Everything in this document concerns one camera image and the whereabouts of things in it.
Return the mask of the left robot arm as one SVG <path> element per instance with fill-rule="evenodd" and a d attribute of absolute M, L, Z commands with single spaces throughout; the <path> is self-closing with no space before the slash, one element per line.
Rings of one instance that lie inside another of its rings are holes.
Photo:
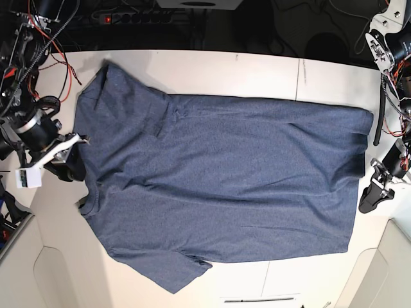
<path fill-rule="evenodd" d="M 371 161 L 374 173 L 358 205 L 367 214 L 393 200 L 393 185 L 402 184 L 410 173 L 410 1 L 387 1 L 385 11 L 370 20 L 364 38 L 380 71 L 373 144 L 379 144 L 382 131 L 396 138 L 383 160 Z"/>

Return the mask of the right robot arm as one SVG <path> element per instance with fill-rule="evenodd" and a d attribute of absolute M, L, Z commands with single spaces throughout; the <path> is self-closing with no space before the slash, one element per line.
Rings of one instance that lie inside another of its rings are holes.
<path fill-rule="evenodd" d="M 62 135 L 62 124 L 56 118 L 76 79 L 57 37 L 79 7 L 79 1 L 14 1 L 10 5 L 17 25 L 1 44 L 1 124 L 7 124 L 15 136 L 1 129 L 1 160 L 17 154 L 18 187 L 39 187 L 43 169 L 65 182 L 85 179 L 78 145 L 89 138 L 74 132 Z M 41 97 L 35 86 L 53 49 L 66 67 L 64 85 L 59 95 Z"/>

